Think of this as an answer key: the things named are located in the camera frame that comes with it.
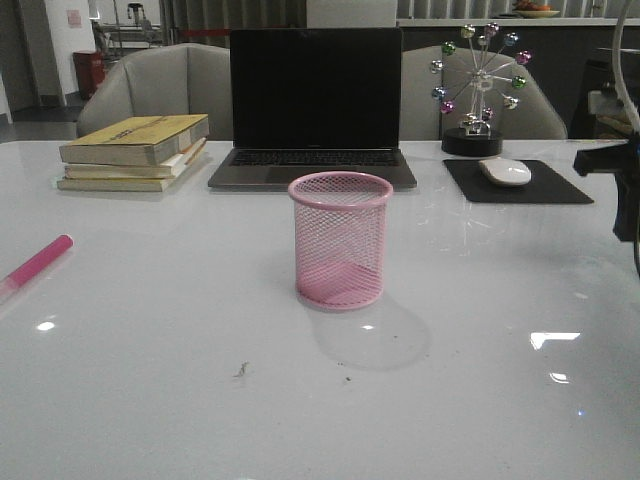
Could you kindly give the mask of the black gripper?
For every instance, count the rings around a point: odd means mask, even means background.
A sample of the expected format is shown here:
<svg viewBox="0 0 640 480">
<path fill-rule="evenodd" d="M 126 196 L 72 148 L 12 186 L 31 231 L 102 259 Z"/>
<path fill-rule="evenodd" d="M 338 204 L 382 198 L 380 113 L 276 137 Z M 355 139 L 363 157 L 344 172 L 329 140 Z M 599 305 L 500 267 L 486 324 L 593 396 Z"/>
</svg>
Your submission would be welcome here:
<svg viewBox="0 0 640 480">
<path fill-rule="evenodd" d="M 573 168 L 580 176 L 614 175 L 617 212 L 613 233 L 622 242 L 633 242 L 639 229 L 639 134 L 633 133 L 624 144 L 579 150 Z"/>
</svg>

